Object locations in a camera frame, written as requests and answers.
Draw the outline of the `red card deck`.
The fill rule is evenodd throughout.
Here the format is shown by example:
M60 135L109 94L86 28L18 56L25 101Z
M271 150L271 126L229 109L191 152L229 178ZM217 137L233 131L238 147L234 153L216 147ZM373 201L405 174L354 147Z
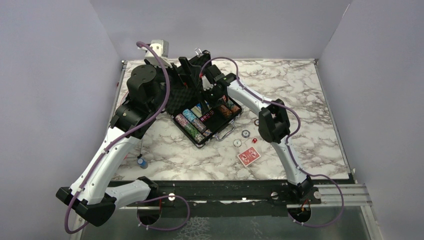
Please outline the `red card deck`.
M240 160L244 167L251 165L260 157L260 153L254 147L250 147L237 155L237 158Z

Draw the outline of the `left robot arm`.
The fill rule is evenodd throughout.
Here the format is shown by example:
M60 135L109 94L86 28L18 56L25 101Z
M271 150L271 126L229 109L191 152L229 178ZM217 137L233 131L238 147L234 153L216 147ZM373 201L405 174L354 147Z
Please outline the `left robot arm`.
M124 157L142 140L156 117L165 109L171 94L172 66L155 56L140 66L135 77L135 90L130 90L127 103L112 117L106 136L95 156L69 187L61 187L56 197L67 205L64 226L69 234L69 215L75 211L87 224L103 225L116 209L140 202L161 207L165 198L158 185L147 177L120 186L109 183Z

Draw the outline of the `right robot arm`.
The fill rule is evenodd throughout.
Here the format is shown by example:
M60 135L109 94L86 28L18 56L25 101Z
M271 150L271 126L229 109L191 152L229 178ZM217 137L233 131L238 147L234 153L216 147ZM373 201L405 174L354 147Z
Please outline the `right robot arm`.
M296 162L295 152L290 148L291 124L284 102L260 95L236 74L223 75L216 65L204 64L200 74L212 84L212 88L205 91L210 104L226 96L239 101L257 115L259 135L274 148L285 170L289 199L296 204L317 202L315 193L318 189L314 187L311 176Z

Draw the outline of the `black poker case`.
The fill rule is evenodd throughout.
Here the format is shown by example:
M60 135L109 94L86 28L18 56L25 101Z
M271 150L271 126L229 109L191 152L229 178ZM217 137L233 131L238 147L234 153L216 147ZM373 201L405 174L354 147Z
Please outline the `black poker case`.
M199 75L199 85L202 85L202 66L204 64L215 64L212 63L209 51L197 48L195 53L195 56L202 57L202 65ZM170 82L172 65L168 72ZM227 126L234 126L235 120L241 116L243 109L239 103L230 98L226 103L218 107L201 108L203 114L207 111L209 111L209 114L202 118L198 118L191 111L191 108L199 103L199 88L172 88L170 84L170 96L165 107L165 111L171 116L172 121L183 132L183 134L187 136L197 148L202 148L212 138L216 138L220 141L220 132Z

